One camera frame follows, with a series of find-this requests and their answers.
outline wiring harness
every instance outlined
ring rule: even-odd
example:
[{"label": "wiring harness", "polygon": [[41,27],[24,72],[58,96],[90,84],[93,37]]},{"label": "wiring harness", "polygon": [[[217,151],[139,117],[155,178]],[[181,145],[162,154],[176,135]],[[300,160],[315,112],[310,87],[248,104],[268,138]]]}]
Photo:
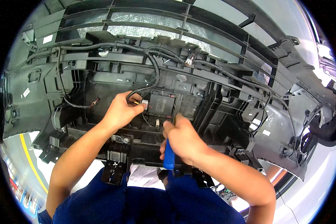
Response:
[{"label": "wiring harness", "polygon": [[[243,79],[243,78],[239,78],[236,75],[224,70],[224,67],[221,67],[219,65],[216,65],[214,63],[208,62],[206,60],[200,60],[197,59],[197,54],[199,53],[199,48],[195,48],[192,49],[191,53],[189,54],[189,56],[186,59],[182,59],[181,57],[179,57],[177,54],[175,54],[174,52],[163,48],[163,47],[158,47],[158,46],[153,46],[153,47],[149,47],[149,48],[141,48],[141,47],[137,47],[137,46],[133,46],[130,44],[126,44],[126,43],[120,43],[120,42],[104,42],[104,43],[98,43],[98,44],[94,44],[91,46],[83,46],[83,47],[72,47],[72,46],[60,46],[60,47],[56,47],[56,50],[58,51],[58,59],[57,59],[57,76],[58,79],[62,85],[63,88],[63,99],[65,100],[65,102],[73,107],[76,108],[90,108],[93,105],[97,104],[99,102],[99,98],[97,98],[96,100],[94,100],[91,105],[76,105],[76,104],[72,104],[71,102],[68,101],[68,95],[64,89],[64,85],[61,79],[61,72],[60,72],[60,58],[61,58],[61,50],[70,50],[70,51],[87,51],[87,50],[92,50],[92,49],[96,49],[96,48],[101,48],[101,47],[114,47],[114,48],[124,48],[127,49],[129,51],[133,51],[139,54],[142,54],[144,56],[146,56],[152,63],[153,68],[154,68],[154,83],[151,86],[147,86],[147,87],[143,87],[143,88],[139,88],[136,89],[134,91],[132,91],[126,98],[126,100],[128,101],[128,99],[134,95],[135,93],[138,92],[142,92],[142,91],[148,91],[150,92],[151,90],[153,90],[154,87],[156,87],[158,85],[158,83],[161,80],[161,74],[159,71],[159,66],[157,61],[155,60],[154,56],[157,57],[163,57],[165,59],[174,61],[176,63],[182,63],[185,64],[186,66],[190,66],[192,64],[201,64],[201,65],[206,65],[212,69],[215,69],[216,71],[220,72],[224,77],[228,77],[228,78],[232,78],[234,80],[237,80],[241,83],[244,83],[248,86],[251,87],[256,87],[259,88],[261,90],[264,90],[267,94],[268,94],[268,100],[266,101],[265,105],[264,105],[264,113],[265,113],[265,107],[266,105],[269,103],[269,101],[271,99],[279,101],[287,110],[287,112],[289,113],[290,119],[291,119],[291,124],[292,124],[292,128],[293,128],[293,132],[294,132],[294,143],[293,145],[294,147],[294,152],[297,149],[297,147],[299,146],[297,144],[297,136],[296,136],[296,129],[295,129],[295,124],[293,122],[293,119],[291,117],[291,113],[289,110],[289,107],[286,105],[285,101],[283,99],[281,99],[281,97],[278,95],[278,93],[274,92],[272,90],[271,87],[269,86],[263,86],[259,83],[253,82],[251,80],[248,79]],[[25,65],[26,63],[28,63],[30,60],[32,60],[35,57],[44,57],[44,56],[48,56],[50,55],[52,52],[51,51],[43,51],[40,53],[36,53],[31,55],[25,62],[23,62],[22,64],[20,64],[18,67],[16,67],[15,69]],[[262,122],[260,123],[259,127],[255,130],[255,133],[258,132],[258,130],[260,129],[260,127],[263,125],[264,120],[262,120]]]}]

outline left hand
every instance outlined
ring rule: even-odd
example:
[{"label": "left hand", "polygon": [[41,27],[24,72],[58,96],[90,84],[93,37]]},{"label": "left hand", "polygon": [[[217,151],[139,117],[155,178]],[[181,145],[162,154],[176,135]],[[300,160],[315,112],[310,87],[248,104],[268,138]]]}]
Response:
[{"label": "left hand", "polygon": [[[104,123],[106,127],[112,128],[115,133],[118,129],[129,124],[135,116],[144,111],[145,104],[139,104],[136,106],[127,104],[126,97],[130,92],[132,91],[117,94],[112,100],[105,117],[101,121],[101,123]],[[139,102],[141,100],[142,97],[137,93],[129,98],[129,101],[131,102]]]}]

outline right hand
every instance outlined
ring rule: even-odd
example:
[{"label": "right hand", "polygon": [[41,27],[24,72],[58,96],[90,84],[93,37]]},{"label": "right hand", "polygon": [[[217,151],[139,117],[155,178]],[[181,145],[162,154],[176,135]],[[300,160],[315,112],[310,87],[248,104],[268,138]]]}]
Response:
[{"label": "right hand", "polygon": [[[194,165],[194,161],[210,149],[199,137],[190,121],[181,114],[175,116],[175,125],[165,121],[163,128],[163,136],[169,139],[170,147],[174,153],[180,156],[182,161],[188,165]],[[159,158],[161,160],[164,160],[166,142],[167,140],[164,140],[159,149],[161,152]]]}]

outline screwdriver handle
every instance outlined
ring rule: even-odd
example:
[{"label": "screwdriver handle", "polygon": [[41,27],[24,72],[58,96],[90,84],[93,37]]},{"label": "screwdriver handle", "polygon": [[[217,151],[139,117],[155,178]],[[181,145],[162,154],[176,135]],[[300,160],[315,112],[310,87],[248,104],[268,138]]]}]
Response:
[{"label": "screwdriver handle", "polygon": [[164,153],[163,167],[166,169],[174,169],[175,153],[170,147],[169,140],[167,139],[166,151]]}]

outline white sticker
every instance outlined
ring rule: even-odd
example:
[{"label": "white sticker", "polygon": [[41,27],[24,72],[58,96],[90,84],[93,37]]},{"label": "white sticker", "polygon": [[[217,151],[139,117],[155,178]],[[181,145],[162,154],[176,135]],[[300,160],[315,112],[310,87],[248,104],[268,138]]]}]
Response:
[{"label": "white sticker", "polygon": [[30,92],[30,90],[29,90],[29,88],[27,88],[27,89],[25,90],[25,92],[23,93],[24,97],[26,97],[26,96],[29,94],[29,92]]},{"label": "white sticker", "polygon": [[53,36],[54,36],[54,35],[51,34],[51,35],[49,35],[49,36],[47,36],[47,37],[44,37],[44,41],[42,42],[42,44],[45,44],[45,43],[47,43],[47,42],[52,41],[52,37],[53,37]]},{"label": "white sticker", "polygon": [[268,132],[267,130],[264,130],[264,131],[263,131],[263,134],[266,135],[266,136],[269,136],[269,135],[270,135],[270,132]]},{"label": "white sticker", "polygon": [[254,124],[251,124],[251,125],[249,126],[249,128],[251,128],[251,129],[253,129],[253,130],[255,131],[258,127],[255,126]]},{"label": "white sticker", "polygon": [[254,123],[254,124],[257,124],[257,125],[259,125],[259,124],[260,124],[260,122],[261,122],[261,121],[260,121],[260,120],[258,120],[258,119],[256,119],[256,118],[254,118],[254,120],[253,120],[253,123]]}]

